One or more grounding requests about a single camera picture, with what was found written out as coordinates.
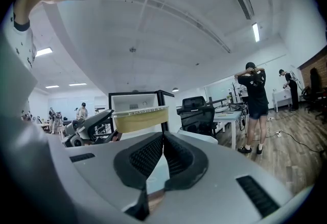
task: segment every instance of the woman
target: woman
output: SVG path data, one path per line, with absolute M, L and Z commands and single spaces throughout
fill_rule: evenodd
M 249 95 L 249 126 L 247 133 L 247 142 L 244 147 L 238 149 L 241 153 L 252 152 L 251 143 L 254 137 L 254 129 L 256 123 L 260 122 L 260 144 L 256 148 L 256 153 L 261 154 L 263 144 L 267 134 L 267 115 L 268 115 L 268 100 L 265 91 L 266 73 L 263 68 L 257 68 L 254 63 L 247 63 L 245 71 L 235 75 L 239 84 L 246 86 Z

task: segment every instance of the table leg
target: table leg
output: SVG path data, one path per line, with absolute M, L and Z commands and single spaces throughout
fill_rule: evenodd
M 231 148 L 232 150 L 236 148 L 236 121 L 231 123 Z

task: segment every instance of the yellow tray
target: yellow tray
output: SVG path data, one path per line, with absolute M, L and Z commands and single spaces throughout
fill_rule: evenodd
M 119 133 L 134 132 L 168 121 L 168 106 L 114 112 L 112 117 Z

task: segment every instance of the chair backrest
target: chair backrest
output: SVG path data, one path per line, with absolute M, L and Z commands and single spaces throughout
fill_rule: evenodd
M 191 98 L 183 99 L 182 109 L 187 108 L 198 108 L 205 105 L 205 100 L 203 96 L 196 96 Z
M 184 131 L 212 136 L 212 125 L 215 117 L 215 108 L 203 106 L 186 108 L 178 113 L 181 117 Z

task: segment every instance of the fluorescent light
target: fluorescent light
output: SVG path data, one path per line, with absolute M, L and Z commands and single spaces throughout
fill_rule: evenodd
M 257 23 L 254 23 L 252 25 L 253 28 L 253 32 L 254 32 L 254 37 L 255 37 L 255 41 L 259 42 L 260 41 L 260 34 L 259 34 L 259 27 Z
M 86 83 L 73 83 L 73 84 L 69 84 L 69 86 L 78 86 L 78 85 L 86 85 Z
M 46 89 L 49 89 L 49 88 L 58 88 L 58 87 L 59 87 L 58 85 L 46 86 Z
M 38 57 L 38 56 L 41 56 L 41 55 L 46 55 L 46 54 L 49 54 L 49 53 L 52 53 L 52 50 L 50 48 L 46 48 L 46 49 L 37 51 L 35 57 Z

